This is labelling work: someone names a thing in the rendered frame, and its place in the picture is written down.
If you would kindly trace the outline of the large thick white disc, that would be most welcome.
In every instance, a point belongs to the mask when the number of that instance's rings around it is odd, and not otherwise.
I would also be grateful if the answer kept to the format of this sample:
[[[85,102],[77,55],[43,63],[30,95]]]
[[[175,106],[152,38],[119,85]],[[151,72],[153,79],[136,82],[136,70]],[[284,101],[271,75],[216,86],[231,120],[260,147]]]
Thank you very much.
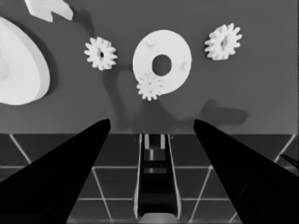
[[[0,17],[0,103],[27,105],[50,88],[50,70],[36,43],[11,21]]]

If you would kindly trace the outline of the small thin T-shaped piece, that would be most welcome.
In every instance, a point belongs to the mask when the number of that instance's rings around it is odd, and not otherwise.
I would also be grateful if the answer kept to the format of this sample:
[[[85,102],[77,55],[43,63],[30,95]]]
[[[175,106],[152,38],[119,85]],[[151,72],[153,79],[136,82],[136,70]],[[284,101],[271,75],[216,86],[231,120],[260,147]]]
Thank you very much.
[[[69,21],[74,13],[64,0],[24,0],[29,13],[43,21],[53,22],[52,13],[55,13]]]

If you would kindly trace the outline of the white round carrier with pins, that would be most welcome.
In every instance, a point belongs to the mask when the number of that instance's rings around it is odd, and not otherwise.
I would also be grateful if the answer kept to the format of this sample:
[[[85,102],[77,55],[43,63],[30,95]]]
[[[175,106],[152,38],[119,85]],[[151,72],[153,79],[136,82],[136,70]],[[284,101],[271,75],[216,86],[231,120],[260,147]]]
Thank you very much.
[[[158,80],[161,94],[168,94],[187,80],[192,69],[192,53],[185,39],[176,32],[158,30],[149,33],[138,43],[133,55],[133,73],[142,86],[147,86],[148,76],[155,76],[152,63],[161,55],[170,59],[171,68],[166,75],[154,80]]]

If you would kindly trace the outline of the small white toothed gear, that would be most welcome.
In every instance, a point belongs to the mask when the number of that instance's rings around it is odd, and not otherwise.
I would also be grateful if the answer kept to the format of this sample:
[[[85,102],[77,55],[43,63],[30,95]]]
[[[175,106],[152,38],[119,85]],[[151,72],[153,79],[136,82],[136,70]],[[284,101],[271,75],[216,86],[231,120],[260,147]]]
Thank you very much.
[[[151,101],[157,100],[162,95],[164,85],[161,77],[150,73],[144,74],[138,79],[136,88],[143,100]]]

